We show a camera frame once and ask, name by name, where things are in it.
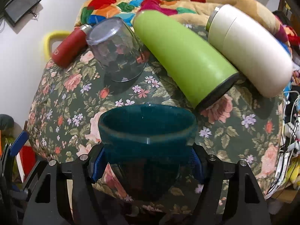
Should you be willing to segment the cream white thermos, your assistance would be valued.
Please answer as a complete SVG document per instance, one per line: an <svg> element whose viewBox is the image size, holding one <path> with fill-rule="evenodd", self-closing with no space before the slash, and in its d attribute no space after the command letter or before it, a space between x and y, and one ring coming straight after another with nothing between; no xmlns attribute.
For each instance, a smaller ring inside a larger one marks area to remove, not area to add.
<svg viewBox="0 0 300 225"><path fill-rule="evenodd" d="M263 26L226 4L210 15L208 42L226 57L259 93L273 98L288 85L293 70L290 54Z"/></svg>

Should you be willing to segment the green bottle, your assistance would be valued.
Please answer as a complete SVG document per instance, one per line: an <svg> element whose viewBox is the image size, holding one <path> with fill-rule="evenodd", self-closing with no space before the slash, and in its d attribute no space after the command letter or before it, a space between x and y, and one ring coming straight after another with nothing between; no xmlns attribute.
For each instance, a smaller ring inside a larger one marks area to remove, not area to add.
<svg viewBox="0 0 300 225"><path fill-rule="evenodd" d="M139 12L133 28L193 109L211 106L239 79L238 70L212 45L159 11Z"/></svg>

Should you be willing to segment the red thermos bottle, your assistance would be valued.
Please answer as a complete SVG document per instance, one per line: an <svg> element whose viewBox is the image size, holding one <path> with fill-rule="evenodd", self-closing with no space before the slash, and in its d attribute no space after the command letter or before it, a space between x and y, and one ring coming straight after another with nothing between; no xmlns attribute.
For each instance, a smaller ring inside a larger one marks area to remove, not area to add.
<svg viewBox="0 0 300 225"><path fill-rule="evenodd" d="M52 52L51 58L53 62L61 68L67 68L73 59L86 47L86 36L91 30L92 26L88 24L75 28Z"/></svg>

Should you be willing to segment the dark teal cup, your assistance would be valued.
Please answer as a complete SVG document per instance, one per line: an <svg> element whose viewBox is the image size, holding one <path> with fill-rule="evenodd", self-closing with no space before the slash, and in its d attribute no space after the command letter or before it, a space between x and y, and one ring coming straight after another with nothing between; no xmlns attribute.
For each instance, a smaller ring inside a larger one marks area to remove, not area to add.
<svg viewBox="0 0 300 225"><path fill-rule="evenodd" d="M143 104L103 113L98 128L106 158L126 193L153 202L188 164L197 119L184 108Z"/></svg>

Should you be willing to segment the colorful patchwork blanket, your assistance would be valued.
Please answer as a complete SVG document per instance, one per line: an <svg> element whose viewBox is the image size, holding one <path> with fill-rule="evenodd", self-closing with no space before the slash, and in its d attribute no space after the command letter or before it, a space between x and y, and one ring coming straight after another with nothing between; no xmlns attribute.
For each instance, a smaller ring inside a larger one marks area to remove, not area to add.
<svg viewBox="0 0 300 225"><path fill-rule="evenodd" d="M282 22L256 0L87 0L79 11L75 26L95 25L114 16L130 26L135 15L143 10L157 10L182 24L205 26L215 7L225 4L253 18L277 40L290 44Z"/></svg>

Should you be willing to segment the black box on wall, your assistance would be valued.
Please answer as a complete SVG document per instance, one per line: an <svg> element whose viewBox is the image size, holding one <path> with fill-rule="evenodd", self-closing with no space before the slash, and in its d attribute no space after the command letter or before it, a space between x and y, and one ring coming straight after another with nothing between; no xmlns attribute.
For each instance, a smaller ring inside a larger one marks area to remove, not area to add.
<svg viewBox="0 0 300 225"><path fill-rule="evenodd" d="M31 14L34 18L37 18L34 8L37 7L40 1L41 0L10 0L4 7L4 17L13 27L15 27L26 14Z"/></svg>

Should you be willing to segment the floral green bedsheet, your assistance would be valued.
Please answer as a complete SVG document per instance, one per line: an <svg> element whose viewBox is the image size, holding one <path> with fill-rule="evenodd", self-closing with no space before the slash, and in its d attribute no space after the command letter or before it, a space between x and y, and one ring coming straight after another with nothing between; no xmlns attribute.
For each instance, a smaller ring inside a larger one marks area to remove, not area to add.
<svg viewBox="0 0 300 225"><path fill-rule="evenodd" d="M245 160L267 194L278 170L283 99L281 94L263 97L242 77L211 107L195 111L195 141L223 161ZM98 121L104 112L152 103L192 110L155 57L138 78L115 83L85 49L67 69L46 64L28 116L29 141L48 160L73 161L100 142Z"/></svg>

